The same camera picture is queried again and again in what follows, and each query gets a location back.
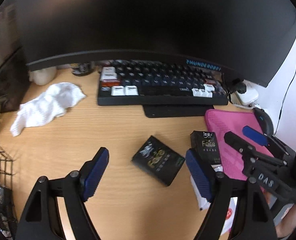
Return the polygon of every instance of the mechanical keyboard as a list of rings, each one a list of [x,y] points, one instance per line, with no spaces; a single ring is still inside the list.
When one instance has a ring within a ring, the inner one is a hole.
[[[102,66],[97,102],[100,106],[227,105],[220,77],[219,72],[195,66],[114,60]]]

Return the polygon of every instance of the wooden desk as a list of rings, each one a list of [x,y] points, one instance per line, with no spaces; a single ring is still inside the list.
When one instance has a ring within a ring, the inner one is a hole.
[[[97,73],[76,77],[60,70],[51,83],[72,82],[87,97],[65,116],[42,127],[25,128],[12,137],[9,129],[16,113],[1,116],[0,145],[14,158],[13,192],[17,215],[38,177],[66,176],[93,158],[103,146],[110,162],[94,197],[86,202],[88,213],[102,240],[192,240],[206,212],[200,212],[183,165],[169,187],[134,166],[130,160],[150,135],[181,155],[190,147],[190,133],[206,130],[203,117],[149,119],[141,106],[98,106]],[[32,84],[27,102],[50,84]],[[219,109],[237,111],[232,105]],[[67,239],[74,239],[63,199],[59,208]]]

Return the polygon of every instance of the white power adapter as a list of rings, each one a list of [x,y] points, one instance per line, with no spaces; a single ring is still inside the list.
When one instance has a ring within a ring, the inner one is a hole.
[[[244,82],[244,84],[247,87],[247,91],[244,94],[236,91],[236,96],[243,106],[249,106],[250,104],[258,100],[259,94],[258,91],[250,83]]]

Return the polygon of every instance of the metal bolt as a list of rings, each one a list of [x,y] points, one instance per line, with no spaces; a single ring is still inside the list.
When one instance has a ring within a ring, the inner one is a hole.
[[[75,178],[79,175],[79,171],[72,171],[70,172],[70,177]]]
[[[43,183],[43,182],[45,182],[46,179],[47,179],[46,176],[41,176],[41,177],[38,179],[38,182]]]
[[[250,177],[248,180],[251,184],[255,184],[257,182],[257,180],[254,177]]]
[[[216,172],[216,177],[219,179],[222,179],[225,176],[225,174],[221,171]]]

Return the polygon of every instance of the red logo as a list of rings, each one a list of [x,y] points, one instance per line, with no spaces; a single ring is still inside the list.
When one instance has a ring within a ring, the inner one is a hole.
[[[232,216],[232,209],[228,208],[226,220],[229,219],[231,216]]]

